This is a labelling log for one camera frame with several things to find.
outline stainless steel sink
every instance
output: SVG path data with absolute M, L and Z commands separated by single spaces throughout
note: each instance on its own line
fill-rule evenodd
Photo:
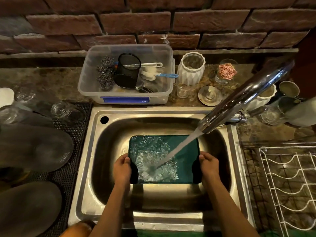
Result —
M 204 107 L 94 107 L 82 152 L 68 224 L 97 221 L 111 194 L 112 167 L 133 135 L 185 135 L 210 112 Z M 253 225 L 236 127 L 199 137 L 200 150 L 219 159 L 220 177 Z M 124 228 L 203 231 L 219 229 L 202 184 L 135 184 L 126 201 Z

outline water stream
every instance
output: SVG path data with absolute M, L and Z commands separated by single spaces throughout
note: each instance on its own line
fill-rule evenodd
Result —
M 174 150 L 172 150 L 168 155 L 166 155 L 165 158 L 160 160 L 156 168 L 164 165 L 167 163 L 169 160 L 171 160 L 180 150 L 182 150 L 187 144 L 189 144 L 191 141 L 194 139 L 198 138 L 200 135 L 203 135 L 203 132 L 200 131 L 198 128 L 195 129 L 193 133 L 191 133 L 183 142 L 181 142 Z

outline blue brush handle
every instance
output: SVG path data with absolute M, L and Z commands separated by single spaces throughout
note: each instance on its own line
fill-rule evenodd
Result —
M 177 74 L 162 74 L 160 73 L 159 75 L 156 76 L 164 76 L 164 77 L 169 77 L 169 78 L 177 78 L 179 75 Z

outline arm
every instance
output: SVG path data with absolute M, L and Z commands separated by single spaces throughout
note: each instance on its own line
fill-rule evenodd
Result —
M 121 155 L 114 163 L 114 187 L 104 211 L 89 237 L 120 237 L 124 213 L 124 196 L 130 190 L 131 160 Z
M 218 159 L 201 151 L 199 156 L 203 173 L 202 184 L 209 194 L 213 208 L 219 218 L 224 237 L 259 237 L 257 231 L 236 206 L 222 184 L 218 172 Z

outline sink drain hole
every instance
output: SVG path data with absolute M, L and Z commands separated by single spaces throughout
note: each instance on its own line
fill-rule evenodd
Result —
M 103 116 L 103 117 L 101 117 L 100 122 L 101 122 L 101 124 L 106 124 L 109 122 L 109 118 L 107 116 Z

